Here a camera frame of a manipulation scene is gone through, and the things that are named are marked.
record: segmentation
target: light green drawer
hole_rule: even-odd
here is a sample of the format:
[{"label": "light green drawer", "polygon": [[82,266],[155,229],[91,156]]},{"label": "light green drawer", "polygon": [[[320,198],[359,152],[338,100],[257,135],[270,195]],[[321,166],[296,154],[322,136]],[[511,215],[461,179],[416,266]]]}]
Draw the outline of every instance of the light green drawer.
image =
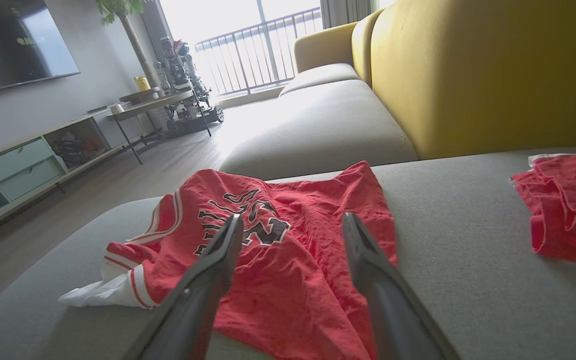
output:
[{"label": "light green drawer", "polygon": [[0,155],[0,180],[16,174],[32,164],[37,164],[53,155],[44,139],[37,139]]},{"label": "light green drawer", "polygon": [[13,201],[60,175],[62,168],[55,159],[48,159],[0,183],[0,189]]}]

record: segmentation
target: tree trunk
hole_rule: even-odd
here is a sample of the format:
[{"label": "tree trunk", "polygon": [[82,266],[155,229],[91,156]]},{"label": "tree trunk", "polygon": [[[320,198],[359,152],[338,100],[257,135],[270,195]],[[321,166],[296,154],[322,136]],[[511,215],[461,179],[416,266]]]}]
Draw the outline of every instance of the tree trunk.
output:
[{"label": "tree trunk", "polygon": [[146,75],[146,79],[148,79],[150,87],[154,88],[160,86],[160,82],[158,81],[157,77],[155,77],[153,69],[151,69],[151,67],[148,66],[148,60],[146,59],[146,54],[144,53],[142,44],[139,43],[139,39],[137,39],[137,34],[135,34],[135,29],[133,29],[132,23],[130,23],[130,18],[128,18],[128,14],[122,11],[121,13],[117,13],[117,16],[119,16],[119,20],[121,20],[123,29],[126,30],[126,35],[128,35],[128,39],[130,39],[130,43],[132,44],[134,53],[137,55],[137,59],[141,64],[143,73]]}]

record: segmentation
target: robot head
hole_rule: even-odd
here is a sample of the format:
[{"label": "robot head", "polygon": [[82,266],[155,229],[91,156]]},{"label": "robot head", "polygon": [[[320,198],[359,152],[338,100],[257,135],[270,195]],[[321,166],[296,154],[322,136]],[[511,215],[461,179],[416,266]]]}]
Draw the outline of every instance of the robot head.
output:
[{"label": "robot head", "polygon": [[177,41],[175,41],[172,44],[172,49],[174,50],[175,53],[177,53],[180,57],[185,56],[186,54],[188,54],[190,52],[190,46],[188,45],[187,42],[178,39]]}]

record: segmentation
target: sofa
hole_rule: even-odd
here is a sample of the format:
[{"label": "sofa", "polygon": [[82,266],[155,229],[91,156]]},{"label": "sofa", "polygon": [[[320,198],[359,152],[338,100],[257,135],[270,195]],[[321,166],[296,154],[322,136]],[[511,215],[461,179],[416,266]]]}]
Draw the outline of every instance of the sofa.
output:
[{"label": "sofa", "polygon": [[220,170],[263,180],[576,146],[576,2],[400,0],[297,39],[277,126]]},{"label": "sofa", "polygon": [[[546,148],[372,168],[395,220],[398,269],[464,360],[576,359],[576,263],[533,253],[509,185]],[[338,172],[291,180],[327,180]],[[141,234],[158,198],[124,203],[71,235],[0,294],[0,360],[120,360],[157,310],[67,307],[98,281],[108,242]],[[213,333],[208,359],[270,359]]]}]

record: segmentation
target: sofa armrest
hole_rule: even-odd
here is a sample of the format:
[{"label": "sofa armrest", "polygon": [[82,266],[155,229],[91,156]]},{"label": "sofa armrest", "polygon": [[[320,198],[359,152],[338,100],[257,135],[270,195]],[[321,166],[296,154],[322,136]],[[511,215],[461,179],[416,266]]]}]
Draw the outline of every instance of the sofa armrest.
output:
[{"label": "sofa armrest", "polygon": [[353,64],[352,35],[356,22],[298,38],[294,43],[297,73],[328,64]]}]

